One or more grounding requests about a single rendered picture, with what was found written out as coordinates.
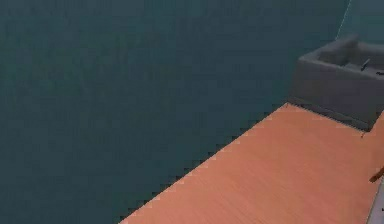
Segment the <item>pale grey furniture edge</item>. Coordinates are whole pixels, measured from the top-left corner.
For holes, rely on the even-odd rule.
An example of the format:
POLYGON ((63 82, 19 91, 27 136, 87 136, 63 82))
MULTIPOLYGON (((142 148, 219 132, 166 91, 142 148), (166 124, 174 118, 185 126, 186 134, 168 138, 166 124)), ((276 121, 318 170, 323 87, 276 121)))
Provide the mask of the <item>pale grey furniture edge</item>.
POLYGON ((384 224, 384 177, 380 181, 366 224, 384 224))

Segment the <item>brown wooden furniture leg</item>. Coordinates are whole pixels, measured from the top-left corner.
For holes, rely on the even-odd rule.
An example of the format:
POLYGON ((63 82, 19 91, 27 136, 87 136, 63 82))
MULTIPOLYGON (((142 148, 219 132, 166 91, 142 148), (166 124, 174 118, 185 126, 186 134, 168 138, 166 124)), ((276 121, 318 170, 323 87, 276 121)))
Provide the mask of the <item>brown wooden furniture leg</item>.
POLYGON ((376 182, 380 177, 384 175, 384 167, 382 167, 378 172, 376 172, 370 179, 369 181, 371 183, 376 182))

